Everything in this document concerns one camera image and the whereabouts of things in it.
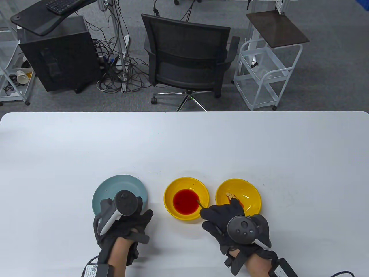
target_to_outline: yellow bowl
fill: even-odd
[[[215,195],[217,205],[229,204],[226,193],[231,193],[243,204],[245,215],[254,215],[261,211],[261,196],[258,190],[248,181],[242,179],[229,179],[223,182]]]
[[[164,205],[166,210],[175,218],[184,221],[195,220],[200,217],[200,210],[199,207],[194,213],[190,215],[183,215],[176,211],[173,205],[173,198],[174,195],[183,190],[183,189],[190,189],[193,190],[200,198],[200,203],[203,205],[204,208],[209,206],[210,196],[207,188],[201,183],[199,180],[190,177],[183,177],[177,180],[174,180],[165,190],[164,193]]]

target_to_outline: black glove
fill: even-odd
[[[216,238],[220,245],[220,251],[227,255],[228,259],[224,262],[227,267],[231,267],[231,273],[237,275],[244,263],[251,255],[257,254],[262,258],[277,260],[277,255],[273,251],[267,251],[260,246],[252,243],[248,245],[234,242],[227,231],[228,222],[238,215],[245,215],[244,209],[237,199],[231,199],[230,204],[221,206],[211,206],[200,211],[200,216],[207,220],[203,222],[203,228]],[[229,251],[239,249],[240,253],[233,258]]]
[[[99,224],[99,215],[95,217],[94,220],[94,232],[98,245],[101,248],[99,259],[97,263],[106,264],[109,260],[111,250],[115,244],[117,238],[122,237],[125,239],[133,240],[134,243],[130,247],[127,257],[127,266],[130,266],[133,260],[137,259],[138,251],[137,245],[139,242],[148,243],[149,237],[145,235],[145,228],[150,222],[154,212],[152,210],[147,210],[141,215],[142,211],[142,198],[137,197],[138,208],[136,212],[131,216],[121,216],[119,220],[116,220],[110,229],[102,236],[97,233],[97,226]],[[112,204],[111,199],[105,199],[101,202],[101,207],[104,205],[109,206]]]

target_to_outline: label sticker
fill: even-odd
[[[278,277],[288,277],[287,274],[283,271],[283,269],[281,268],[281,266],[278,266],[274,273],[278,276]]]
[[[85,277],[95,277],[97,272],[97,264],[89,264],[86,266]]]

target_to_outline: forearm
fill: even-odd
[[[108,260],[108,264],[114,267],[114,277],[125,277],[125,266],[131,245],[131,241],[122,237],[117,238]]]
[[[230,255],[236,257],[239,250],[231,251]],[[270,260],[263,259],[256,254],[253,254],[245,263],[251,277],[269,277],[269,270],[272,268]]]

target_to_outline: keyboard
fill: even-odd
[[[53,13],[62,16],[67,12],[74,10],[85,0],[51,0],[46,4],[46,8]]]

